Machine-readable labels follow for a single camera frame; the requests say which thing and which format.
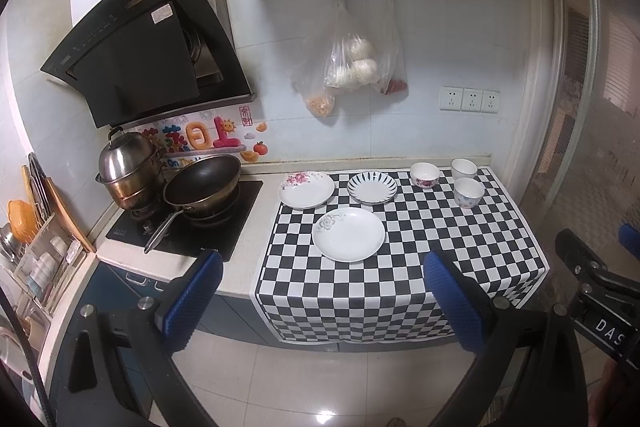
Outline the white bowl blue flowers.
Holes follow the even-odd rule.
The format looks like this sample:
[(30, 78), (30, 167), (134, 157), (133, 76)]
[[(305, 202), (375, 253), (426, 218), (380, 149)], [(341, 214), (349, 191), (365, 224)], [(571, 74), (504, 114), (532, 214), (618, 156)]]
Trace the white bowl blue flowers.
[(485, 195), (483, 183), (471, 178), (459, 178), (454, 181), (454, 201), (461, 208), (476, 207)]

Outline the white plate grey flower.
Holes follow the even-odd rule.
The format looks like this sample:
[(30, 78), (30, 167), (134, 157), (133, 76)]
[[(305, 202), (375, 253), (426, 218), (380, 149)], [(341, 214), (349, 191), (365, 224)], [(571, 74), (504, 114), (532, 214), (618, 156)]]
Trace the white plate grey flower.
[(369, 210), (337, 208), (312, 227), (314, 246), (335, 262), (354, 263), (375, 255), (385, 242), (383, 222)]

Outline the white bowl red flowers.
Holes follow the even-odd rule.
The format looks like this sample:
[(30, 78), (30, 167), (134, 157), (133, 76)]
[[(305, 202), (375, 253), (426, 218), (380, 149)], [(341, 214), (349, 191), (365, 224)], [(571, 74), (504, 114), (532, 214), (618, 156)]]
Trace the white bowl red flowers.
[(416, 162), (410, 167), (409, 173), (411, 183), (422, 190), (433, 188), (439, 184), (439, 179), (442, 176), (440, 169), (430, 162)]

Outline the white plate blue leaf pattern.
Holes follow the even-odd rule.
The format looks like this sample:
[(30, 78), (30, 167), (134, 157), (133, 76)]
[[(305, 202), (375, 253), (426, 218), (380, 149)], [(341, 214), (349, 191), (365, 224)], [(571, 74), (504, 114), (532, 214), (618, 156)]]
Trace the white plate blue leaf pattern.
[(347, 182), (352, 199), (364, 205), (382, 205), (390, 202), (398, 191), (398, 184), (388, 173), (381, 171), (358, 172)]

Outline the white plate pink flowers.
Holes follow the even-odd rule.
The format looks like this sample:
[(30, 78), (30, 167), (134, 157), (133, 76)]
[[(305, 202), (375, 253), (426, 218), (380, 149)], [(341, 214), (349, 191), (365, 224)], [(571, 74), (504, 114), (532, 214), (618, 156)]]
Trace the white plate pink flowers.
[(335, 190), (334, 181), (318, 171), (289, 173), (279, 187), (283, 205), (295, 210), (314, 209), (325, 204)]

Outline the frosted glass sliding door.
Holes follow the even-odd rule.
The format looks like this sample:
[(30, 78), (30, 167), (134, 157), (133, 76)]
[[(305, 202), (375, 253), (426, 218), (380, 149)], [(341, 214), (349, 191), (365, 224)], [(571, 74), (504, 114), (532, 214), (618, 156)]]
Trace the frosted glass sliding door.
[(639, 226), (639, 0), (558, 0), (559, 79), (525, 217), (550, 263), (542, 288), (569, 294), (575, 280), (554, 249), (573, 231), (631, 280), (639, 262), (620, 245)]

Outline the black induction cooktop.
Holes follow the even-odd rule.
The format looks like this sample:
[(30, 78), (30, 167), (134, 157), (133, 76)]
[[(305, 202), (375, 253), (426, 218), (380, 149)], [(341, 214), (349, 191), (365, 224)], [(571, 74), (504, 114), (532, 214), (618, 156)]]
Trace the black induction cooktop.
[[(228, 261), (261, 189), (262, 181), (242, 180), (231, 196), (231, 206), (217, 216), (196, 221), (178, 216), (155, 249), (186, 257), (198, 257), (201, 251), (218, 251), (222, 260)], [(161, 205), (154, 215), (145, 218), (125, 211), (106, 232), (106, 237), (144, 248), (170, 214), (171, 210), (166, 205)]]

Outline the stainless steel steamer pot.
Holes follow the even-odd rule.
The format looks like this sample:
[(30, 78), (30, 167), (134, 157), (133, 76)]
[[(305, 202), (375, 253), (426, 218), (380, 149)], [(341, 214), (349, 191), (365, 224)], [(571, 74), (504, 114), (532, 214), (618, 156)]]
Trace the stainless steel steamer pot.
[(160, 146), (140, 132), (112, 128), (99, 155), (96, 183), (105, 187), (122, 209), (148, 207), (165, 182), (160, 161), (163, 153)]

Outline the orange plastic basket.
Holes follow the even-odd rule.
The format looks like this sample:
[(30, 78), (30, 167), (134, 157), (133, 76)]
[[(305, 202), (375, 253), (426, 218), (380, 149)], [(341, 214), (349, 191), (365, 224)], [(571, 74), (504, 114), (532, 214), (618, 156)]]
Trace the orange plastic basket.
[(13, 235), (22, 243), (32, 243), (39, 231), (32, 205), (21, 199), (13, 199), (9, 201), (8, 210)]

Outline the plastic bag with red food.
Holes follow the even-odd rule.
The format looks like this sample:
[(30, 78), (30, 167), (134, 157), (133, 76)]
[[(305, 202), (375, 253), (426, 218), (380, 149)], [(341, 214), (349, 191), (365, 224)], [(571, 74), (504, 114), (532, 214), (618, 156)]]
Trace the plastic bag with red food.
[(374, 22), (375, 58), (378, 63), (378, 79), (374, 84), (375, 89), (382, 95), (405, 91), (407, 83), (396, 76), (401, 56), (401, 42), (394, 0), (384, 0), (381, 12)]

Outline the black range hood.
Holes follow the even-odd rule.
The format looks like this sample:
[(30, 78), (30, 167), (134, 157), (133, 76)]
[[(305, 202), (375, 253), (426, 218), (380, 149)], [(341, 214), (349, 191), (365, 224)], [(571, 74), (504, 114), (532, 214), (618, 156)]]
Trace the black range hood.
[(207, 8), (206, 0), (102, 0), (41, 70), (86, 99), (96, 127), (253, 101), (236, 53), (223, 82), (195, 76), (186, 30)]

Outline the plastic bag with orange food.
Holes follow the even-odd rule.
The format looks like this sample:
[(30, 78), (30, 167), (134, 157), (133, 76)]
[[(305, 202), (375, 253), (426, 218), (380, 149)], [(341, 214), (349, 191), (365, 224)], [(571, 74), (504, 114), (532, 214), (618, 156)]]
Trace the plastic bag with orange food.
[(326, 87), (331, 51), (331, 37), (324, 30), (310, 35), (303, 42), (291, 76), (294, 89), (316, 118), (329, 117), (335, 105), (334, 95)]

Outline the plastic bag with white buns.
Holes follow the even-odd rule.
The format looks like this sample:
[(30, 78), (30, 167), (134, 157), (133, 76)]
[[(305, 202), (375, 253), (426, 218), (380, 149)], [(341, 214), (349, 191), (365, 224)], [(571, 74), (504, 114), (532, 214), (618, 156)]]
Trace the plastic bag with white buns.
[(324, 59), (324, 85), (333, 92), (352, 92), (380, 77), (375, 48), (345, 0), (336, 0)]

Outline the colourful wall stickers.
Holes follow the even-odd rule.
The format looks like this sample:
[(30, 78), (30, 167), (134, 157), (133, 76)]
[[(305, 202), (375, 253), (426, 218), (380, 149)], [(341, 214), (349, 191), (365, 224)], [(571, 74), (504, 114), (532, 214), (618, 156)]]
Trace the colourful wall stickers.
[(140, 132), (163, 151), (164, 169), (179, 169), (214, 156), (231, 155), (256, 164), (269, 155), (269, 127), (256, 103), (204, 109), (139, 124)]

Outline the white triple wall socket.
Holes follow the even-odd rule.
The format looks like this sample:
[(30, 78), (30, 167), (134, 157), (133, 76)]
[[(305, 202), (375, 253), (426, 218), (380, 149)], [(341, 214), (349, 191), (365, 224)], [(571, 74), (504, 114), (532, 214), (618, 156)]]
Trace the white triple wall socket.
[(448, 112), (497, 114), (500, 92), (475, 88), (441, 87), (438, 108)]

